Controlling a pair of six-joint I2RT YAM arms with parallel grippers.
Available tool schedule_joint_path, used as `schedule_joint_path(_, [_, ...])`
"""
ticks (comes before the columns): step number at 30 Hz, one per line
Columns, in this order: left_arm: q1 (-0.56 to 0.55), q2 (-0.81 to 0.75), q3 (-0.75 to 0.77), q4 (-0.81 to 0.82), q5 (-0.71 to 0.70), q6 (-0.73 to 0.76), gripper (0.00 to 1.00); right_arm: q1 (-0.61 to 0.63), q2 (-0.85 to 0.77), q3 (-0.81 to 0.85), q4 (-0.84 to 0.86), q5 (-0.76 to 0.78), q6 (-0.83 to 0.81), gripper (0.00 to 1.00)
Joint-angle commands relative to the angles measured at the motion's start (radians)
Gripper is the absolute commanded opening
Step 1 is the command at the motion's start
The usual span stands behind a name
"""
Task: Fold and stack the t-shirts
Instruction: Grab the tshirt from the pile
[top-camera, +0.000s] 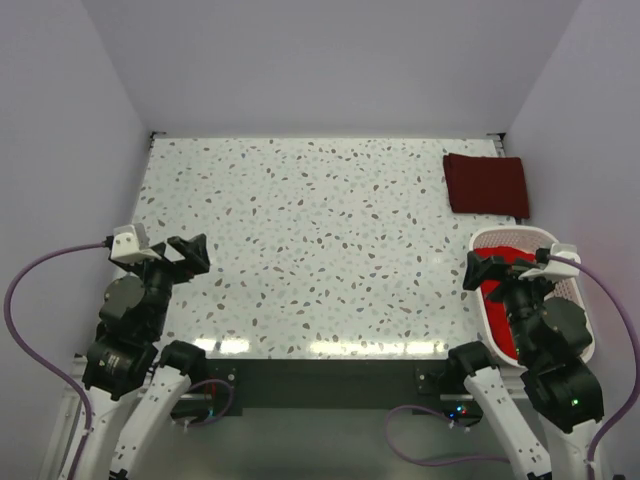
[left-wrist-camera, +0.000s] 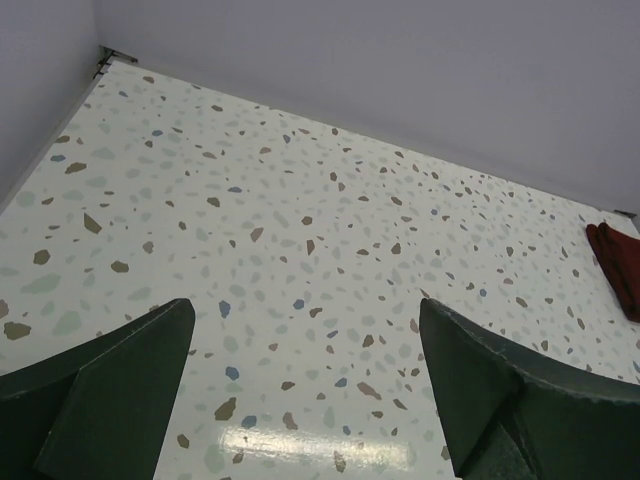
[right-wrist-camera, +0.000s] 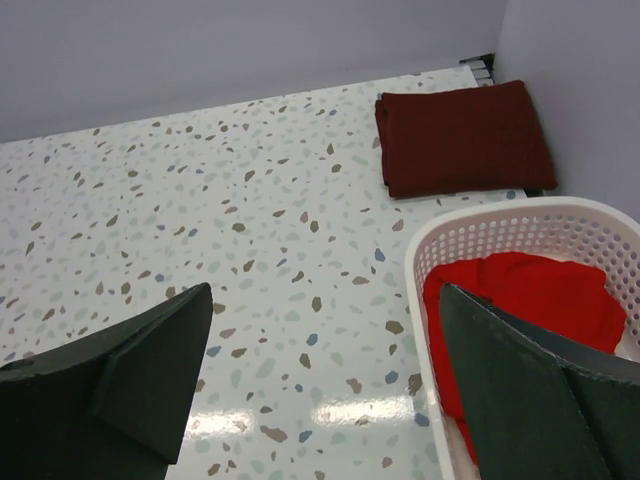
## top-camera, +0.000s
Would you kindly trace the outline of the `bright red t shirt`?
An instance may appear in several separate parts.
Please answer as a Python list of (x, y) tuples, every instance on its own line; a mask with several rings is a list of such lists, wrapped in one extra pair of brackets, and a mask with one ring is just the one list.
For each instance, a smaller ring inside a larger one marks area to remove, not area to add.
[[(509, 246), (475, 248), (474, 251), (483, 258), (501, 256), (509, 264), (513, 263), (517, 255), (534, 255), (533, 253)], [(495, 281), (485, 281), (480, 287), (483, 310), (488, 321), (489, 339), (495, 344), (493, 349), (500, 359), (505, 358), (505, 363), (517, 365), (516, 347), (511, 336), (504, 306), (501, 303), (494, 303), (487, 299), (487, 295), (492, 292), (496, 285), (497, 283)]]

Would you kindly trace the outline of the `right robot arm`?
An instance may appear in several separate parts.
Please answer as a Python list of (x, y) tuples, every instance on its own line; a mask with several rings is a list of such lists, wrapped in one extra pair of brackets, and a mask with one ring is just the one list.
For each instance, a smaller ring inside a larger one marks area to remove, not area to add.
[(582, 358), (593, 337), (584, 309), (553, 293), (558, 282), (579, 274), (581, 260), (573, 246), (563, 244), (540, 248), (535, 257), (509, 262), (469, 252), (463, 287), (474, 291), (496, 282), (488, 298), (505, 309), (524, 392), (547, 444), (539, 444), (482, 342), (451, 349), (438, 383), (473, 397), (517, 478), (601, 479), (593, 442), (604, 417), (603, 394)]

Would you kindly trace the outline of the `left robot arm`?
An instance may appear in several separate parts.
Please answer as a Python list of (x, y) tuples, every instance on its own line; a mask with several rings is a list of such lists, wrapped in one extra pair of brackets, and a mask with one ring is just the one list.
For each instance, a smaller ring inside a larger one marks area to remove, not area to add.
[(183, 341), (155, 346), (174, 286), (210, 270), (206, 236), (152, 245), (143, 226), (131, 224), (116, 229), (105, 246), (110, 262), (126, 274), (103, 296), (62, 479), (134, 478), (179, 397), (207, 380), (202, 349)]

